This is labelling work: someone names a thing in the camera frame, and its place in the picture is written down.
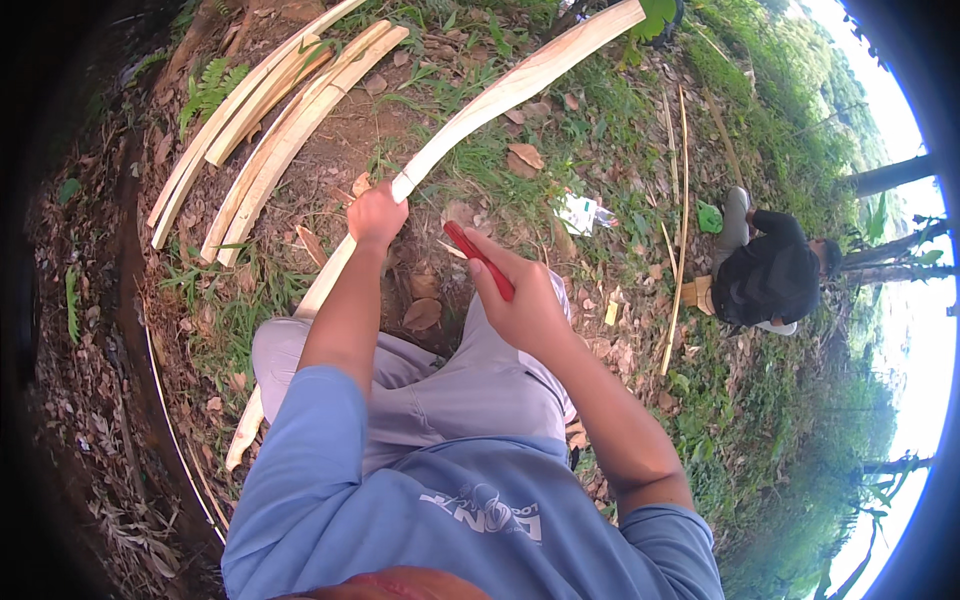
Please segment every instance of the black shirt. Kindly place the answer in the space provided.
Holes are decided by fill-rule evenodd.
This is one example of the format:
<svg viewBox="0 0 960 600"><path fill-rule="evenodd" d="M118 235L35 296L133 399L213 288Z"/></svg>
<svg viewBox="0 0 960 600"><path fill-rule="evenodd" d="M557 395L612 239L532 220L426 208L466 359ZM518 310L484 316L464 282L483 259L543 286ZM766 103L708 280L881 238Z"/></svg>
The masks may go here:
<svg viewBox="0 0 960 600"><path fill-rule="evenodd" d="M758 210L754 227L766 235L736 249L720 265L713 307L732 324L752 326L776 318L794 323L820 302L820 259L790 215Z"/></svg>

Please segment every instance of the grey pants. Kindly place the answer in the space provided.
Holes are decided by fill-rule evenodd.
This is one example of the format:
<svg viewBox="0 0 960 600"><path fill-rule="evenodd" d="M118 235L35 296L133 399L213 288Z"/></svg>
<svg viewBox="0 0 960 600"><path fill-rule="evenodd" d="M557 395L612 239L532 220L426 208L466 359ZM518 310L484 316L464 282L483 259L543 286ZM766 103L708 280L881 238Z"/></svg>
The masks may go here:
<svg viewBox="0 0 960 600"><path fill-rule="evenodd" d="M730 258L737 248L750 243L750 226L747 225L747 210L749 209L750 197L747 196L747 190L735 185L727 194L727 201L724 203L723 229L717 236L716 249L713 253L714 279L716 279L723 261ZM774 325L769 321L764 321L756 324L756 326L780 335L793 335L797 330L796 323Z"/></svg>
<svg viewBox="0 0 960 600"><path fill-rule="evenodd" d="M570 318L564 283L550 274ZM300 361L310 321L271 319L253 338L253 372L272 422ZM367 401L366 475L427 445L471 436L539 435L565 440L576 412L564 387L540 362L503 341L476 295L463 342L443 367L438 356L379 333Z"/></svg>

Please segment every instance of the man in black shirt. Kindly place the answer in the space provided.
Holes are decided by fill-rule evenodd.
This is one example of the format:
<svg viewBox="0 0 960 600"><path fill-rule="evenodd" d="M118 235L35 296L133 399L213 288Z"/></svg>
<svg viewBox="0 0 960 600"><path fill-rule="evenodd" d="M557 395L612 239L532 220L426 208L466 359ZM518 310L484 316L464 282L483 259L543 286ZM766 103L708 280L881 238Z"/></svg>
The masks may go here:
<svg viewBox="0 0 960 600"><path fill-rule="evenodd" d="M793 334L797 321L820 302L820 277L839 270L840 247L824 238L806 241L788 214L750 208L742 187L730 191L724 208L710 290L717 317ZM750 225L766 235L751 241Z"/></svg>

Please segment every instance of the blue t-shirt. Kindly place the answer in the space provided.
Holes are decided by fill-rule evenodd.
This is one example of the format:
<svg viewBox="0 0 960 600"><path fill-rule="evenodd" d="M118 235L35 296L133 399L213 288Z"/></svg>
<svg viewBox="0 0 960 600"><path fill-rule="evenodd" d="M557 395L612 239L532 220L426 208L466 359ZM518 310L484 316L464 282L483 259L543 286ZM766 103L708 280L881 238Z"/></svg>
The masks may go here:
<svg viewBox="0 0 960 600"><path fill-rule="evenodd" d="M617 530L543 437L468 438L363 480L367 409L331 367L299 371L244 484L222 559L233 600L427 566L492 598L722 598L695 513L640 507Z"/></svg>

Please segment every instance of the red knife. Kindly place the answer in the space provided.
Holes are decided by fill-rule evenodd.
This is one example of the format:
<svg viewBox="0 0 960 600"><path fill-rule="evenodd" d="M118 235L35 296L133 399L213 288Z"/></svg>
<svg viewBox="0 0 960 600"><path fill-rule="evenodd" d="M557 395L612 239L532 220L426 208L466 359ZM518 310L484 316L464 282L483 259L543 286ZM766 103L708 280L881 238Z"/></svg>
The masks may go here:
<svg viewBox="0 0 960 600"><path fill-rule="evenodd" d="M500 296L502 296L504 300L509 302L514 299L514 285L500 273L496 265L491 263L490 260L473 245L473 242L467 239L460 224L456 221L447 221L444 223L444 231L446 231L446 234L450 236L453 243L457 245L460 252L463 252L467 258L479 258L483 261L483 264L487 265L487 268L490 269L490 274L493 276L493 281L496 282L496 289L500 290Z"/></svg>

